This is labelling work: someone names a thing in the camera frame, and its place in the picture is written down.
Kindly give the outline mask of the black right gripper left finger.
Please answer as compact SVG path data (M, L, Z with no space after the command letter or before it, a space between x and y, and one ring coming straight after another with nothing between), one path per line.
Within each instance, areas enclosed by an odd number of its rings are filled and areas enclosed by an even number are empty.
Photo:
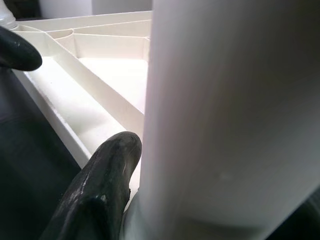
M131 131L103 142L72 180L39 240L119 240L141 154L142 142Z

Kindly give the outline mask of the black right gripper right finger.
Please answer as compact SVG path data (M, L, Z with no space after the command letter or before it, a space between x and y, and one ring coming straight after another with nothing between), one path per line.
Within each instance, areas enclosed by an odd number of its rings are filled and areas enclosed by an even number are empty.
M320 240L320 187L266 240Z

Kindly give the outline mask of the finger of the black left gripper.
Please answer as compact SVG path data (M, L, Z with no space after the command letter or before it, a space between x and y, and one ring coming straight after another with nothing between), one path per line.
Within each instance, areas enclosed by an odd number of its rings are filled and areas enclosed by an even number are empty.
M38 50L20 35L0 26L0 67L34 71L42 65Z

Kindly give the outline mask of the white plastic table leg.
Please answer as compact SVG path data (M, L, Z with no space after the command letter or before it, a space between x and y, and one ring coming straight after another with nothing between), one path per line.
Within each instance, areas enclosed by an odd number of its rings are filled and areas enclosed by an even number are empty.
M153 0L120 240L265 240L320 186L320 0Z
M4 0L0 0L0 26L8 30L12 30L17 27L16 18L7 8Z

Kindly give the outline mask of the white plastic table top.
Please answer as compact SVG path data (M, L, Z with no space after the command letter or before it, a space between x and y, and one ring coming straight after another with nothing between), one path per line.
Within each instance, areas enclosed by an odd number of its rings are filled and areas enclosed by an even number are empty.
M143 134L150 11L20 21L41 54L14 74L79 168L112 135Z

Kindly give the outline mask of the black table cloth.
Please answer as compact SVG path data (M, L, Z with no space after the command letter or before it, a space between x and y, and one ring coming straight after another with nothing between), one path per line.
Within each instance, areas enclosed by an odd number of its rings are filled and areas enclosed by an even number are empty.
M38 240L79 171L18 78L0 68L0 240Z

